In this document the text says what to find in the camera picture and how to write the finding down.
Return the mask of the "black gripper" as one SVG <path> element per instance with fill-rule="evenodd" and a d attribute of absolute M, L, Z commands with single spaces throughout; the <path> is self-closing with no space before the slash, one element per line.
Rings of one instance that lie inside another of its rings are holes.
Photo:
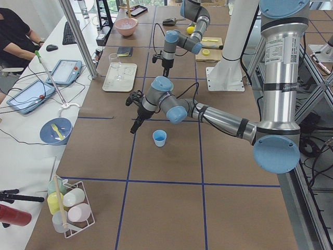
<path fill-rule="evenodd" d="M 174 64 L 174 57 L 175 53 L 174 52 L 165 52 L 165 51 L 160 51 L 160 53 L 155 53 L 152 57 L 152 62 L 156 63 L 158 59 L 162 60 L 162 67 L 163 69 L 163 76 L 164 77 L 169 77 L 170 73 L 170 68 L 173 67 Z"/>
<path fill-rule="evenodd" d="M 145 94 L 140 90 L 132 92 L 126 99 L 125 105 L 130 106 L 132 103 L 138 107 L 137 118 L 130 129 L 130 132 L 135 134 L 143 122 L 153 116 L 155 113 L 155 105 L 150 103 Z"/>

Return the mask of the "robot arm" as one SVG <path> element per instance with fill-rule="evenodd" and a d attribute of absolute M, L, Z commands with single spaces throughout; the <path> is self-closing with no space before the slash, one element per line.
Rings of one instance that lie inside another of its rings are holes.
<path fill-rule="evenodd" d="M 144 120 L 157 111 L 165 113 L 173 124 L 186 117 L 207 123 L 235 138 L 249 141 L 257 164 L 272 173 L 286 173 L 299 161 L 300 128 L 294 119 L 297 94 L 299 46 L 301 36 L 308 28 L 309 1 L 236 1 L 221 61 L 208 73 L 211 90 L 223 91 L 229 83 L 235 84 L 235 70 L 250 32 L 251 16 L 261 12 L 261 35 L 265 39 L 265 75 L 263 106 L 258 123 L 239 118 L 227 112 L 183 99 L 172 93 L 173 83 L 168 74 L 173 66 L 177 47 L 193 54 L 202 49 L 202 37 L 210 24 L 209 12 L 199 1 L 183 1 L 180 14 L 196 23 L 192 35 L 170 30 L 164 37 L 164 48 L 154 56 L 161 59 L 164 72 L 156 77 L 147 93 L 133 92 L 125 104 L 135 104 L 137 118 L 131 127 L 135 133 Z"/>
<path fill-rule="evenodd" d="M 199 54 L 202 49 L 201 40 L 204 32 L 210 24 L 209 12 L 201 6 L 200 1 L 184 0 L 181 5 L 180 15 L 196 24 L 190 36 L 180 33 L 178 30 L 169 30 L 164 37 L 163 50 L 153 55 L 152 62 L 162 60 L 163 76 L 169 75 L 173 67 L 176 48 L 180 47 L 193 54 Z"/>

